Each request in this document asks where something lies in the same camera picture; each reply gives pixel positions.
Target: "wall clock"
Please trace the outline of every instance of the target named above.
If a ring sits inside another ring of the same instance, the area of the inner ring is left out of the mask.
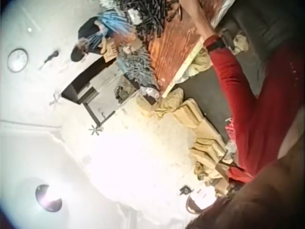
[[[28,63],[28,54],[24,49],[13,50],[8,57],[8,68],[13,73],[21,72]]]

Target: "wooden table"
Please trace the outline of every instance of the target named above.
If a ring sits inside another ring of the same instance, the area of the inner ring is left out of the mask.
[[[211,20],[228,5],[226,0],[201,0],[206,16]],[[166,97],[195,56],[202,48],[203,41],[197,34],[191,18],[183,12],[183,20],[175,17],[165,25],[161,38],[155,38],[149,45],[152,67],[160,86],[162,97]]]

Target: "screwdriver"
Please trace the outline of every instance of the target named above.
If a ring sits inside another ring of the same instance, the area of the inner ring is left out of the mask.
[[[48,56],[48,58],[44,61],[43,65],[39,68],[39,70],[41,70],[43,68],[43,66],[49,62],[50,60],[52,60],[54,57],[57,57],[59,55],[58,50],[56,50],[55,52],[53,52],[50,56]]]

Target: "red wooden surface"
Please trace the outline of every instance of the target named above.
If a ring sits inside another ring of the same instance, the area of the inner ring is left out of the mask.
[[[206,13],[211,19],[217,14],[225,0],[200,0]],[[156,78],[161,94],[177,74],[181,65],[199,41],[193,22],[186,12],[183,20],[176,16],[173,21],[165,25],[161,38],[155,38],[149,45],[152,67],[155,69]]]

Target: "wristwatch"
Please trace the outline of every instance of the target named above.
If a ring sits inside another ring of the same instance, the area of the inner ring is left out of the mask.
[[[206,47],[206,49],[207,49],[208,53],[210,53],[211,51],[213,51],[215,49],[223,49],[225,47],[226,47],[226,45],[225,45],[224,41],[219,37],[212,44],[208,45]]]

